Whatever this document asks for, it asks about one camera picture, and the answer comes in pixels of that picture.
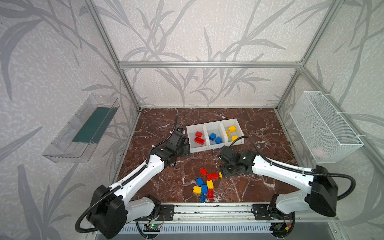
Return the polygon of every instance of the red marble surface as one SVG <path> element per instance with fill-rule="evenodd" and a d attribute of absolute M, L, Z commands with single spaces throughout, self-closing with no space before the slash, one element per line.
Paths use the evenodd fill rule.
<path fill-rule="evenodd" d="M 118 180 L 140 165 L 149 148 L 169 135 L 176 113 L 180 114 L 178 126 L 237 118 L 245 136 L 251 136 L 261 151 L 269 158 L 297 165 L 291 147 L 272 108 L 257 109 L 143 109 L 132 137 Z M 242 152 L 253 149 L 250 141 L 233 147 Z M 222 163 L 217 154 L 220 149 L 192 153 L 180 157 L 175 168 L 167 167 L 153 177 L 133 197 L 133 200 L 152 195 L 162 202 L 198 202 L 192 193 L 196 178 L 206 181 L 199 173 L 203 167 L 208 173 L 219 172 Z M 210 202 L 269 202 L 273 194 L 286 194 L 297 189 L 270 177 L 259 175 L 233 176 L 215 179 L 214 199 Z"/>

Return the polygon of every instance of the blue block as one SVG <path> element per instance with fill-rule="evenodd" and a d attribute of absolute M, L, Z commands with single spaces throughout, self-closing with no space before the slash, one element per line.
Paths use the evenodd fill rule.
<path fill-rule="evenodd" d="M 208 194 L 208 186 L 206 184 L 201 185 L 201 194 Z"/>
<path fill-rule="evenodd" d="M 217 137 L 217 138 L 215 139 L 215 143 L 216 143 L 216 144 L 219 144 L 219 143 L 223 143 L 223 141 L 221 140 L 220 137 Z"/>
<path fill-rule="evenodd" d="M 200 199 L 199 199 L 199 201 L 200 201 L 200 202 L 205 202 L 206 199 L 207 199 L 207 195 L 205 195 L 205 194 L 201 194 L 201 195 L 200 195 Z"/>
<path fill-rule="evenodd" d="M 196 179 L 196 182 L 197 182 L 197 185 L 198 185 L 199 187 L 201 187 L 201 185 L 203 185 L 203 183 L 204 183 L 204 181 L 203 181 L 203 179 L 201 179 L 201 177 L 197 178 L 197 179 Z"/>
<path fill-rule="evenodd" d="M 213 141 L 215 140 L 215 138 L 216 138 L 216 134 L 211 133 L 211 135 L 209 136 L 209 140 Z"/>

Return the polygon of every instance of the red lego brick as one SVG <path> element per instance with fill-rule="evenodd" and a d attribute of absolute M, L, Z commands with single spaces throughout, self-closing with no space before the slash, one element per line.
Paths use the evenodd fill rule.
<path fill-rule="evenodd" d="M 208 172 L 208 170 L 204 169 L 204 168 L 201 168 L 200 169 L 200 173 L 203 174 L 203 175 L 206 175 Z"/>
<path fill-rule="evenodd" d="M 199 138 L 199 137 L 196 137 L 196 138 L 195 138 L 195 142 L 197 142 L 197 143 L 203 145 L 204 142 L 205 142 L 205 140 L 204 140 L 204 139 L 201 139 L 201 138 Z"/>
<path fill-rule="evenodd" d="M 208 180 L 218 179 L 218 174 L 216 172 L 215 173 L 207 174 L 207 179 Z"/>
<path fill-rule="evenodd" d="M 214 198 L 214 190 L 208 189 L 207 199 L 213 199 Z"/>

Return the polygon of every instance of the white wire mesh basket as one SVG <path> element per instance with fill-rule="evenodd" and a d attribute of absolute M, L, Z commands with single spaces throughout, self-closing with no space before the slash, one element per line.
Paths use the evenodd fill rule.
<path fill-rule="evenodd" d="M 363 146 L 360 137 L 319 91 L 304 91 L 291 117 L 317 163 L 338 162 Z"/>

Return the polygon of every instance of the wall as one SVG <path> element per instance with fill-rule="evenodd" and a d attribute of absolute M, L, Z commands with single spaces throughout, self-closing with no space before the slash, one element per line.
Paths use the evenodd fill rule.
<path fill-rule="evenodd" d="M 0 3 L 0 239 L 79 239 L 137 116 L 83 1 Z M 41 154 L 91 93 L 120 108 L 86 164 Z"/>
<path fill-rule="evenodd" d="M 119 61 L 300 61 L 331 0 L 94 2 Z M 291 73 L 126 69 L 144 108 L 274 107 Z"/>
<path fill-rule="evenodd" d="M 306 67 L 383 153 L 384 112 L 381 106 L 384 64 L 384 1 L 344 1 Z M 304 165 L 316 165 L 290 118 L 303 91 L 313 91 L 299 77 L 279 113 L 287 125 Z M 338 202 L 337 215 L 352 240 L 378 240 L 384 235 L 384 177 L 362 149 L 334 164 L 329 171 L 349 174 L 357 181 L 354 192 Z M 348 180 L 336 179 L 339 192 Z"/>

